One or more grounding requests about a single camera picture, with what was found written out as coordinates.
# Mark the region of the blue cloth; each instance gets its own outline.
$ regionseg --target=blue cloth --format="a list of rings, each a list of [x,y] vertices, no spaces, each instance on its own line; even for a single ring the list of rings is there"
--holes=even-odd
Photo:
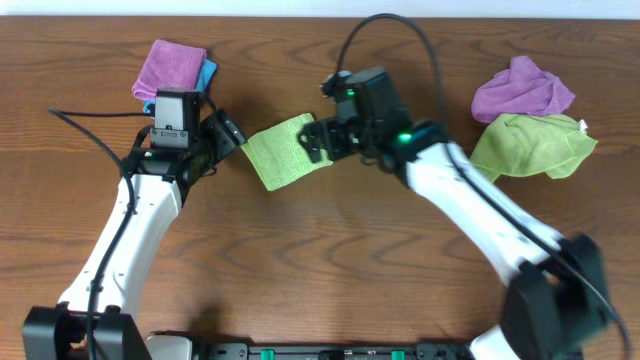
[[[198,80],[196,81],[196,90],[206,91],[211,83],[211,79],[216,74],[218,65],[209,59],[204,59],[202,66],[200,66],[200,72],[198,73]],[[150,106],[155,105],[155,100],[146,100],[142,106],[142,111],[147,114],[151,113]]]

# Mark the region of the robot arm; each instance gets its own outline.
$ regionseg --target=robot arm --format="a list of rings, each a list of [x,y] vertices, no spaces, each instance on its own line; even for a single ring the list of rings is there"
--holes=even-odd
[[[606,299],[607,288],[595,244],[586,236],[566,240],[488,182],[443,129],[430,121],[414,124],[384,68],[341,72],[323,90],[333,97],[336,116],[299,134],[310,159],[318,161],[324,149],[333,161],[357,153],[377,163],[442,210],[508,287],[500,324],[470,344],[475,359],[555,359],[607,325],[609,313],[598,297]]]
[[[549,255],[527,240],[460,178],[446,156],[445,146],[449,146],[458,164],[465,167],[467,174],[474,177],[475,183],[482,186],[485,193],[526,222],[538,237],[560,250],[557,242],[563,236],[527,214],[489,183],[469,163],[458,145],[439,143],[422,150],[416,161],[406,165],[408,186],[440,208],[476,244],[505,285],[520,273],[518,267],[523,261],[537,265]]]
[[[182,199],[177,183],[163,181],[162,176],[136,174],[131,181],[137,198],[135,212],[105,270],[96,311],[104,313],[108,307],[117,307],[120,312],[136,319],[140,295],[151,264],[165,232],[180,213]],[[86,311],[89,284],[122,222],[128,201],[128,189],[123,179],[102,235],[82,271],[62,294],[58,304],[64,304],[71,311]]]

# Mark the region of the crumpled cloth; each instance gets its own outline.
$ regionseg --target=crumpled cloth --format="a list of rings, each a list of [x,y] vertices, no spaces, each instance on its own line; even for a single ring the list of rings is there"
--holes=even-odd
[[[133,84],[133,96],[145,101],[156,98],[160,87],[193,89],[207,51],[164,40],[156,40]]]
[[[584,120],[557,114],[502,114],[484,131],[471,162],[487,179],[546,173],[565,178],[591,154],[597,140],[587,136]]]
[[[476,91],[471,113],[483,124],[491,123],[504,113],[560,114],[575,97],[560,78],[540,70],[528,56],[515,56],[509,69],[495,74]]]

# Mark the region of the wire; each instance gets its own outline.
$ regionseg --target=wire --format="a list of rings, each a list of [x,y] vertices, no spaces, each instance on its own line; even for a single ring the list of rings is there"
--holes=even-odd
[[[102,290],[100,284],[102,282],[102,278],[104,277],[104,271],[107,265],[109,264],[109,260],[111,259],[111,256],[113,255],[116,247],[118,246],[118,242],[122,237],[122,233],[126,229],[127,224],[129,223],[129,220],[133,215],[133,210],[135,209],[135,202],[136,202],[135,193],[133,191],[133,184],[131,183],[131,179],[129,178],[127,171],[124,168],[124,165],[122,165],[122,162],[120,161],[120,159],[118,159],[118,156],[116,156],[116,154],[114,154],[113,151],[111,151],[111,149],[109,149],[109,147],[105,143],[103,143],[95,135],[89,132],[89,130],[83,128],[82,126],[77,124],[75,121],[65,116],[65,113],[70,113],[70,112],[63,113],[55,109],[49,109],[49,112],[57,116],[58,118],[60,118],[60,120],[71,125],[76,130],[80,131],[86,137],[88,137],[93,142],[95,142],[102,150],[104,150],[104,152],[111,158],[111,160],[113,160],[113,162],[116,163],[116,165],[118,166],[118,169],[120,169],[120,174],[122,175],[122,178],[126,182],[127,190],[129,192],[129,204],[127,205],[127,211],[125,212],[124,217],[122,218],[122,222],[120,223],[118,230],[116,230],[116,233],[113,236],[113,240],[111,240],[109,247],[107,247],[107,250],[105,251],[104,256],[102,257],[102,260],[100,260],[100,264],[98,264],[98,268],[96,269],[96,274],[93,280],[91,280],[91,289],[89,291],[89,304],[87,306],[87,348],[89,350],[89,359],[97,360],[98,357],[96,354],[96,344],[95,344],[95,339],[93,338],[93,317],[96,311],[97,296],[98,296],[98,292]]]
[[[209,105],[211,110],[213,110],[213,114],[215,116],[215,113],[218,112],[218,109],[216,108],[216,104],[213,102],[213,100],[211,100],[211,97],[209,97],[209,94],[207,94],[204,91],[201,91],[200,92],[200,99],[204,100],[207,103],[207,105]]]
[[[353,38],[358,33],[358,31],[360,31],[360,29],[362,29],[365,25],[379,19],[390,19],[390,20],[399,21],[400,23],[411,28],[416,33],[416,35],[418,35],[420,42],[424,46],[425,50],[429,55],[429,59],[431,60],[431,66],[432,66],[433,75],[434,75],[434,86],[436,90],[436,108],[438,111],[438,119],[439,119],[440,125],[442,126],[443,131],[447,133],[447,129],[446,129],[447,114],[446,114],[446,106],[445,106],[446,103],[444,99],[444,87],[442,85],[442,74],[440,71],[440,64],[438,62],[436,50],[434,46],[431,44],[431,42],[429,41],[429,39],[427,38],[427,36],[425,35],[425,33],[422,31],[422,29],[413,20],[409,18],[395,15],[395,14],[383,13],[383,14],[373,15],[362,20],[351,31],[351,34],[349,34],[349,36],[347,37],[347,40],[342,46],[342,50],[340,51],[340,56],[338,57],[336,72],[334,77],[336,79],[338,78],[337,76],[340,70],[342,69],[342,63],[344,62],[344,57],[346,55],[347,49],[349,48],[349,45],[353,41]],[[502,215],[509,223],[511,223],[511,225],[516,230],[520,231],[524,236],[529,238],[534,244],[540,247],[544,252],[549,254],[549,257],[551,257],[560,266],[562,266],[569,274],[575,277],[580,283],[582,283],[587,289],[589,289],[589,291],[591,291],[602,302],[604,307],[609,312],[609,316],[611,316],[612,320],[618,326],[618,330],[620,332],[620,336],[622,337],[622,342],[624,344],[624,352],[626,355],[625,358],[629,360],[633,359],[633,345],[631,343],[631,337],[629,336],[629,331],[627,330],[627,327],[625,326],[624,321],[622,320],[622,318],[620,317],[620,315],[618,314],[614,306],[605,298],[604,295],[602,295],[600,291],[598,291],[598,289],[596,289],[595,286],[593,286],[593,284],[587,278],[585,278],[582,274],[580,274],[580,272],[578,272],[571,264],[569,264],[562,256],[560,256],[560,254],[557,251],[552,249],[547,243],[545,243],[542,239],[540,239],[535,233],[529,230],[526,226],[518,222],[518,220],[515,219],[506,210],[504,210],[500,206],[500,204],[498,204],[489,195],[487,195],[480,188],[480,186],[478,186],[468,176],[465,169],[463,169],[460,166],[460,164],[458,164],[457,160],[451,154],[449,143],[445,143],[444,148],[445,148],[447,157],[449,158],[449,161],[451,161],[451,163],[453,164],[453,167],[456,169],[458,174],[469,184],[469,186],[471,186],[471,188],[476,193],[478,193],[478,195],[480,195],[480,197],[482,197],[483,200],[485,200],[491,207],[493,207],[498,213],[500,213],[500,215]]]
[[[144,117],[153,117],[153,114],[150,113],[81,113],[75,111],[63,111],[63,110],[54,110],[61,115],[68,116],[81,116],[81,117],[132,117],[132,116],[144,116]]]

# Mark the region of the green connector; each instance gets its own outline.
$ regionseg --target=green connector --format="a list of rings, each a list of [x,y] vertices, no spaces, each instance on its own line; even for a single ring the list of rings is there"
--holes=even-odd
[[[260,353],[260,360],[274,360],[276,353],[273,350],[262,350]]]
[[[391,360],[404,360],[404,351],[392,351]]]

